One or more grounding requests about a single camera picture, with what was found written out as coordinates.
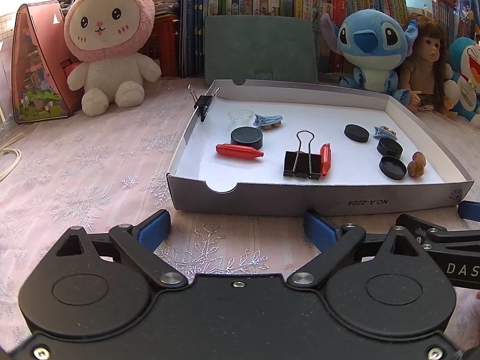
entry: black rubber puck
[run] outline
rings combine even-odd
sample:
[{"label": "black rubber puck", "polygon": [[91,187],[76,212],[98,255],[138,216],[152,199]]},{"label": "black rubber puck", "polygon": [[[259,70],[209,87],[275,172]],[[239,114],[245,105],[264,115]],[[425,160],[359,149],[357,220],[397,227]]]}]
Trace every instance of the black rubber puck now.
[{"label": "black rubber puck", "polygon": [[238,127],[232,131],[230,143],[260,150],[263,146],[263,133],[255,127]]},{"label": "black rubber puck", "polygon": [[377,145],[377,150],[381,155],[390,155],[400,159],[403,148],[396,140],[390,138],[380,138]]},{"label": "black rubber puck", "polygon": [[379,167],[382,173],[392,180],[403,180],[407,174],[405,164],[391,155],[384,155],[380,160]]},{"label": "black rubber puck", "polygon": [[366,129],[357,126],[356,124],[347,124],[343,133],[347,138],[358,143],[365,143],[370,137],[370,134]]}]

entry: miniature house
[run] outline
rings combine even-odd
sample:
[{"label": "miniature house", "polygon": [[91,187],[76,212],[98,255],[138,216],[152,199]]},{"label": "miniature house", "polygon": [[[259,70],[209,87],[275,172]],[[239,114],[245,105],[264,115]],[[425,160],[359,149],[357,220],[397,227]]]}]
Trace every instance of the miniature house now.
[{"label": "miniature house", "polygon": [[63,38],[58,1],[22,5],[15,21],[11,62],[15,120],[66,118],[79,109],[83,90],[73,92],[67,84],[78,62]]}]

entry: green notebook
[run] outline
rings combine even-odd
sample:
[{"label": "green notebook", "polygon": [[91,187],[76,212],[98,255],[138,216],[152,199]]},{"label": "green notebook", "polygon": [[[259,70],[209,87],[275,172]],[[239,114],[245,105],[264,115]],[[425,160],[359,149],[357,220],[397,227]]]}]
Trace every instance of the green notebook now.
[{"label": "green notebook", "polygon": [[314,36],[307,19],[282,16],[208,16],[205,81],[317,83]]}]

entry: black binder clip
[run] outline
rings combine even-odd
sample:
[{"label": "black binder clip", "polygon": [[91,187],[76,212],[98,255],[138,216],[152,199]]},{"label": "black binder clip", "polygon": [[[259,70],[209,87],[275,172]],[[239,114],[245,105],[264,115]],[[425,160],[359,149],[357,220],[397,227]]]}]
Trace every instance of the black binder clip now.
[{"label": "black binder clip", "polygon": [[200,120],[202,122],[205,122],[205,118],[208,113],[208,109],[210,108],[210,104],[212,104],[213,99],[216,97],[218,90],[220,87],[215,89],[213,94],[211,95],[201,95],[200,97],[197,97],[197,94],[195,93],[195,89],[193,86],[189,85],[188,86],[188,91],[192,95],[193,99],[195,100],[195,105],[193,106],[194,109],[199,109],[200,110]]},{"label": "black binder clip", "polygon": [[[299,137],[301,132],[308,132],[311,135],[311,139],[308,142],[308,154],[300,151],[302,148],[302,140]],[[283,164],[283,175],[290,177],[299,177],[302,179],[320,179],[320,163],[322,156],[319,154],[311,153],[311,141],[315,139],[314,133],[308,130],[302,130],[297,132],[298,149],[297,151],[286,151],[285,161]]]}]

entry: blue gripper pad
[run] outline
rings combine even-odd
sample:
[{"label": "blue gripper pad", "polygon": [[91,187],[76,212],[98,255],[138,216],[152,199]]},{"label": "blue gripper pad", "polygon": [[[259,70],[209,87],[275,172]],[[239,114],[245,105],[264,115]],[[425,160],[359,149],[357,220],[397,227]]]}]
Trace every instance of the blue gripper pad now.
[{"label": "blue gripper pad", "polygon": [[170,234],[171,218],[167,210],[159,210],[133,228],[138,242],[151,252],[165,241]]},{"label": "blue gripper pad", "polygon": [[457,213],[462,219],[480,222],[480,203],[463,200],[458,205]]},{"label": "blue gripper pad", "polygon": [[303,216],[305,236],[320,252],[324,252],[338,241],[338,232],[333,226],[315,211],[307,211]]}]

